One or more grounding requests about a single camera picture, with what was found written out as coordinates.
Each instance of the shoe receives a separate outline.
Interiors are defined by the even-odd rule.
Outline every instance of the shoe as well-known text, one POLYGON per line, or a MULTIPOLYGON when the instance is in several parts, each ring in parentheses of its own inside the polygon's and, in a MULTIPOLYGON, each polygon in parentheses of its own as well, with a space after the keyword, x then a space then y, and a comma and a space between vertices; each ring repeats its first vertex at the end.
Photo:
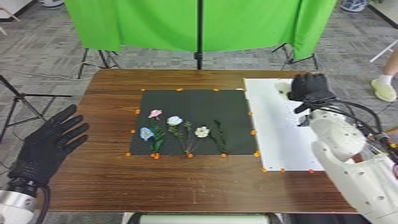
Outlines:
POLYGON ((396 92, 391 85, 379 83, 379 80, 375 79, 371 81, 371 87, 375 89, 377 97, 386 102, 396 101, 396 92))

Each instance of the white paper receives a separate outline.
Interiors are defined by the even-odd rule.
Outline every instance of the white paper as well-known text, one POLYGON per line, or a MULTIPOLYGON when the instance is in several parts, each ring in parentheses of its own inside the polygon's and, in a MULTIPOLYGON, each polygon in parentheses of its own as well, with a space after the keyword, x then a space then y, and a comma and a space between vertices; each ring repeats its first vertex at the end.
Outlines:
POLYGON ((293 113, 300 103, 286 98, 291 79, 245 79, 252 122, 263 167, 268 171, 323 170, 311 143, 316 135, 309 127, 299 127, 302 113, 293 113))

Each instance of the robotic arm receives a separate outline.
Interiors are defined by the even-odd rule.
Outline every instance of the robotic arm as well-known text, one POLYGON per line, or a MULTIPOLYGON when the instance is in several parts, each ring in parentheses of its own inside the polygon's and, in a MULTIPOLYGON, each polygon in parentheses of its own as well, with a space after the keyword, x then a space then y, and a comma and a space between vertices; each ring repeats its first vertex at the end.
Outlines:
POLYGON ((64 159, 87 141, 82 135, 89 124, 82 124, 84 116, 71 118, 76 106, 66 110, 46 121, 39 130, 25 139, 16 163, 9 172, 9 184, 0 191, 0 222, 5 224, 27 224, 34 218, 37 202, 37 189, 43 190, 44 203, 36 223, 43 223, 50 206, 48 182, 57 173, 64 159))
POLYGON ((373 130, 380 140, 380 150, 370 152, 364 133, 347 122, 347 116, 336 106, 336 96, 329 91, 323 75, 299 76, 291 84, 290 99, 304 104, 295 112, 311 109, 309 127, 318 140, 313 153, 325 168, 329 178, 350 206, 373 224, 398 223, 398 165, 396 154, 387 135, 373 130), (368 160, 355 163, 354 157, 368 151, 368 160))

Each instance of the black glove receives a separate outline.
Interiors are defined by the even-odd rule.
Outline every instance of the black glove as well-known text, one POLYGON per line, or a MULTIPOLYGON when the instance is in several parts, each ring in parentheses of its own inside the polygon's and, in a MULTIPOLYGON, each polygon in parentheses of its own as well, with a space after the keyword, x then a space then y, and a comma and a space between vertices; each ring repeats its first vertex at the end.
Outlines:
POLYGON ((315 109, 316 107, 325 106, 327 101, 336 99, 336 95, 329 90, 327 77, 323 74, 295 76, 288 98, 293 101, 304 102, 295 108, 297 114, 309 108, 315 109))
POLYGON ((73 129, 84 121, 82 115, 69 119, 75 112, 76 105, 71 105, 27 137, 9 172, 9 178, 27 178, 43 186, 48 185, 68 154, 89 139, 87 135, 80 136, 89 129, 89 124, 85 123, 73 129))

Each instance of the dark green board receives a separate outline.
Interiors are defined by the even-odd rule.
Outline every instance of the dark green board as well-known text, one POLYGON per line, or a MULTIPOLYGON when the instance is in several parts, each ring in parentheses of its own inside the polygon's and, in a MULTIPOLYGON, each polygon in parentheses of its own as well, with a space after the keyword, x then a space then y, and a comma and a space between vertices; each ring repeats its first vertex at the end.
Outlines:
MULTIPOLYGON (((185 154, 176 137, 167 131, 167 118, 180 116, 190 121, 194 128, 206 125, 213 129, 213 120, 220 121, 226 149, 229 155, 251 155, 256 152, 256 138, 251 135, 252 120, 245 93, 240 90, 148 90, 142 95, 140 114, 135 123, 132 154, 149 155, 149 142, 140 138, 140 128, 149 127, 149 113, 162 110, 160 124, 167 132, 160 154, 185 154)), ((195 155, 219 155, 215 142, 206 138, 194 152, 195 155)))

